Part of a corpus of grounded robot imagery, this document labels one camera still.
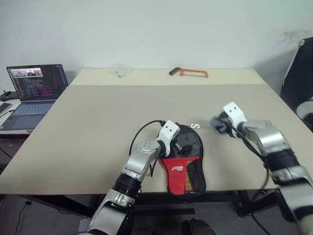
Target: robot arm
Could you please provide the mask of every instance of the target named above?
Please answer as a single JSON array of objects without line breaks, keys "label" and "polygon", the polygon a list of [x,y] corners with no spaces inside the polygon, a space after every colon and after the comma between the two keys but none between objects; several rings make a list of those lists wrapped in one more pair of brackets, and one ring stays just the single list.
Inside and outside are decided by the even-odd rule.
[{"label": "robot arm", "polygon": [[211,122],[215,130],[231,137],[241,136],[258,147],[262,160],[280,185],[280,208],[287,211],[302,235],[313,235],[313,180],[301,166],[284,135],[267,120],[247,120],[240,108],[231,102]]},{"label": "robot arm", "polygon": [[159,136],[142,142],[129,156],[114,186],[108,191],[90,220],[91,235],[125,235],[131,230],[132,211],[141,193],[141,183],[150,163],[170,154],[170,143],[179,133],[179,127],[167,121]]}]

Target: table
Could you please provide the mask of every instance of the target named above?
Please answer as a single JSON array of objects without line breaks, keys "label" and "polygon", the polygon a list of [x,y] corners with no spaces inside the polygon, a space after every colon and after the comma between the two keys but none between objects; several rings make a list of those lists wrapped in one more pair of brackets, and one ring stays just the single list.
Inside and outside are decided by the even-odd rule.
[{"label": "table", "polygon": [[[200,125],[207,191],[257,189],[265,177],[259,159],[239,139],[208,127],[231,101],[247,119],[271,120],[313,174],[312,133],[253,69],[207,70],[209,78],[168,71],[134,70],[117,78],[104,69],[82,69],[0,176],[0,193],[106,193],[127,160],[134,134],[154,119]],[[155,139],[159,130],[147,127],[136,143]],[[142,191],[166,192],[165,177],[157,164]]]}]

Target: black cable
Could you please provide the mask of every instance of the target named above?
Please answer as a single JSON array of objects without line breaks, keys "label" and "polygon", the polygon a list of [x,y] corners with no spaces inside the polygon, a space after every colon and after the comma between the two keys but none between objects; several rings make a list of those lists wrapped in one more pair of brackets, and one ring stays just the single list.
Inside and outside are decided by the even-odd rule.
[{"label": "black cable", "polygon": [[15,110],[15,109],[9,110],[8,112],[5,112],[4,114],[2,114],[2,115],[0,116],[0,118],[3,117],[4,115],[6,115],[7,113],[13,112],[14,110]]},{"label": "black cable", "polygon": [[268,168],[266,168],[266,177],[265,177],[264,183],[262,184],[260,189],[253,195],[253,197],[251,198],[251,202],[253,202],[258,197],[258,195],[263,191],[266,184],[268,183],[268,180],[269,180],[269,170]]},{"label": "black cable", "polygon": [[264,228],[263,225],[254,217],[254,214],[253,214],[253,213],[251,213],[251,217],[252,217],[252,219],[255,221],[255,223],[256,223],[257,225],[259,225],[259,227],[264,231],[264,233],[266,233],[267,235],[271,235],[271,234],[269,233],[269,231],[267,231],[267,229]]},{"label": "black cable", "polygon": [[20,213],[19,213],[19,220],[18,220],[18,224],[17,224],[16,229],[15,229],[14,235],[17,235],[17,233],[18,233],[18,228],[19,228],[20,221],[21,221],[21,213],[22,213],[22,212],[26,209],[26,207],[27,207],[28,205],[30,205],[30,204],[31,204],[31,201],[30,201],[30,200],[27,200],[27,201],[25,202],[25,205],[24,205],[23,209],[20,211]]},{"label": "black cable", "polygon": [[160,155],[158,155],[155,159],[155,162],[153,163],[153,167],[151,168],[151,164],[150,164],[150,176],[153,176],[153,171],[155,170],[155,166],[157,164],[158,159],[160,158]]},{"label": "black cable", "polygon": [[57,209],[57,211],[58,211],[59,213],[61,213],[61,214],[70,214],[70,213],[67,213],[67,212],[63,212],[63,211],[61,211],[61,210],[59,210],[59,209]]},{"label": "black cable", "polygon": [[[150,122],[148,122],[147,124],[143,125],[143,126],[137,131],[136,135],[135,135],[134,138],[133,138],[133,141],[132,141],[131,146],[130,146],[130,148],[129,148],[128,156],[130,156],[131,153],[132,153],[133,144],[134,144],[134,142],[135,142],[137,136],[139,135],[140,131],[142,131],[142,129],[145,128],[146,126],[148,126],[148,125],[150,125],[150,124],[152,124],[152,123],[155,123],[155,122],[159,122],[161,125],[164,123],[163,120],[154,120],[154,121],[150,121]],[[150,165],[149,165],[149,168],[150,168],[150,173],[151,173],[151,177],[152,177],[154,167],[152,168],[152,167],[151,167],[151,164],[150,164]]]},{"label": "black cable", "polygon": [[[253,195],[252,200],[251,200],[251,202],[253,202],[253,201],[257,198],[257,196],[259,195],[259,193],[264,189],[264,187],[266,186],[266,184],[268,183],[268,179],[269,179],[269,170],[268,170],[268,168],[267,168],[267,166],[266,166],[265,158],[252,146],[252,144],[247,140],[247,138],[244,137],[243,134],[240,133],[240,131],[238,131],[233,125],[231,125],[230,123],[228,123],[228,122],[226,122],[226,121],[223,121],[223,120],[221,120],[221,119],[220,119],[220,121],[222,121],[226,126],[228,126],[228,127],[230,127],[231,129],[233,129],[233,130],[240,136],[240,138],[243,140],[245,146],[246,146],[251,152],[253,152],[255,155],[257,155],[257,156],[263,161],[263,163],[264,163],[264,167],[265,167],[266,172],[267,172],[267,173],[266,173],[266,178],[265,178],[265,181],[264,181],[264,183],[262,184],[261,188]],[[263,225],[255,218],[255,216],[254,216],[253,213],[251,213],[251,217],[252,217],[252,219],[255,221],[255,223],[256,223],[257,225],[259,225],[259,227],[260,227],[267,235],[271,235],[271,234],[269,233],[269,231],[267,231],[267,229],[264,228]]]},{"label": "black cable", "polygon": [[155,123],[155,122],[159,122],[160,124],[162,124],[162,123],[163,123],[163,121],[162,121],[162,120],[154,120],[154,121],[150,121],[150,122],[148,122],[147,124],[143,125],[143,126],[142,126],[142,127],[141,127],[138,131],[137,131],[137,133],[136,133],[136,135],[135,135],[135,137],[133,138],[133,141],[132,141],[132,143],[131,143],[131,147],[129,148],[129,153],[128,153],[128,156],[130,156],[130,155],[131,155],[131,153],[132,153],[133,144],[134,144],[134,142],[135,142],[135,140],[136,140],[137,136],[139,135],[140,131],[142,131],[142,129],[143,129],[143,128],[145,128],[146,126],[148,126],[148,125],[150,125],[150,124],[152,124],[152,123]]},{"label": "black cable", "polygon": [[12,157],[7,152],[5,152],[4,149],[1,146],[0,146],[0,149],[6,156],[8,156],[9,158],[12,159]]},{"label": "black cable", "polygon": [[[10,111],[8,111],[8,112],[2,114],[2,115],[0,116],[0,118],[1,118],[2,116],[6,115],[7,113],[10,113],[10,112],[13,112],[13,111],[14,111],[14,110],[10,110]],[[12,159],[12,157],[11,157],[7,152],[5,152],[4,149],[3,149],[1,146],[0,146],[0,149],[1,149],[1,151],[2,151],[6,156],[8,156],[9,158]]]}]

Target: white wall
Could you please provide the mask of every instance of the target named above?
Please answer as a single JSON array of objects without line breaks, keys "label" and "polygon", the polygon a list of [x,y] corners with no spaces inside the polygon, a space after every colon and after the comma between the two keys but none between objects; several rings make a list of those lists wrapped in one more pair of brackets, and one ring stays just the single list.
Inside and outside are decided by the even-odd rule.
[{"label": "white wall", "polygon": [[6,66],[253,67],[278,91],[312,0],[1,0],[0,90]]}]

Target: small white object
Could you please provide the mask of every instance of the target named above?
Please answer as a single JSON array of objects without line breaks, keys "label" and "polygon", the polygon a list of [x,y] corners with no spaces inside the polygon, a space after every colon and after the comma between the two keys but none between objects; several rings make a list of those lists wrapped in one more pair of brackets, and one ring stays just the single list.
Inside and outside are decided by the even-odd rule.
[{"label": "small white object", "polygon": [[180,128],[173,123],[171,120],[168,120],[165,125],[160,130],[158,138],[156,141],[163,141],[166,147],[166,156],[170,155],[171,147],[170,143],[174,137],[179,133]]},{"label": "small white object", "polygon": [[131,71],[132,71],[131,67],[122,63],[116,63],[108,67],[109,74],[115,77],[125,77]]},{"label": "small white object", "polygon": [[192,124],[190,125],[190,127],[193,128],[193,129],[194,129],[194,128],[199,129],[199,128],[200,128],[200,125],[199,125],[199,124],[193,124],[193,123],[192,123]]},{"label": "small white object", "polygon": [[[245,122],[246,117],[242,110],[235,104],[235,102],[230,102],[223,107],[224,112],[229,116],[231,124],[237,128],[239,123]],[[231,130],[233,136],[237,137],[237,134],[234,130]]]}]

